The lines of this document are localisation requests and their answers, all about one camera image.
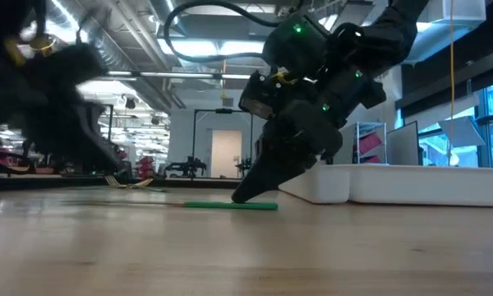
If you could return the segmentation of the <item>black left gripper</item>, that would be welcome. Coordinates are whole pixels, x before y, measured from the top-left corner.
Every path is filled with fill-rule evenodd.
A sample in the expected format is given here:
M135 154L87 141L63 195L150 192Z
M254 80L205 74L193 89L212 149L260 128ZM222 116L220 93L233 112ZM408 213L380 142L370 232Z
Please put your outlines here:
M0 73L0 125L10 123L38 152L81 164L85 171L122 173L124 164L99 124L105 107L78 92L88 79Z

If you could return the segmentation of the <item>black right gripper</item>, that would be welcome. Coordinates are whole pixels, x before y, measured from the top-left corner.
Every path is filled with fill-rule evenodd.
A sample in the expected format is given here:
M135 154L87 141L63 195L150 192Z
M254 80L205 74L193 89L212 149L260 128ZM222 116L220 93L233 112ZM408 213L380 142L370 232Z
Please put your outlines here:
M259 158L232 194L235 203L277 190L281 183L311 168L319 156L334 156L343 137L322 110L296 100L266 122L259 142Z

